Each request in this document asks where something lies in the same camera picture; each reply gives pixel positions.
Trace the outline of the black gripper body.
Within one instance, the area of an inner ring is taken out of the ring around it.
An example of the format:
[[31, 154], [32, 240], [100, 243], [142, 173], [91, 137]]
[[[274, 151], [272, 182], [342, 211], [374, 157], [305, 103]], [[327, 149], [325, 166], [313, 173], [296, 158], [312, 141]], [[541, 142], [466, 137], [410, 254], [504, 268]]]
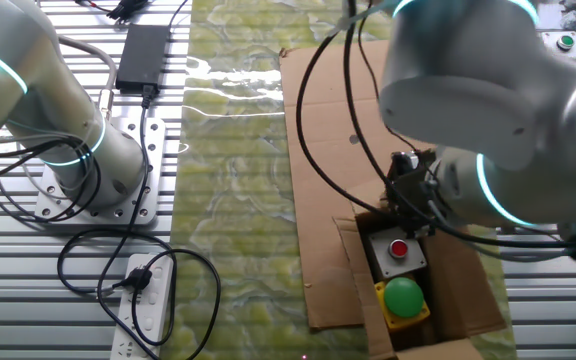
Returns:
[[430, 192], [426, 182], [435, 160], [436, 153], [432, 149], [391, 154], [386, 193], [389, 206], [402, 217], [428, 223], [433, 215], [428, 205]]

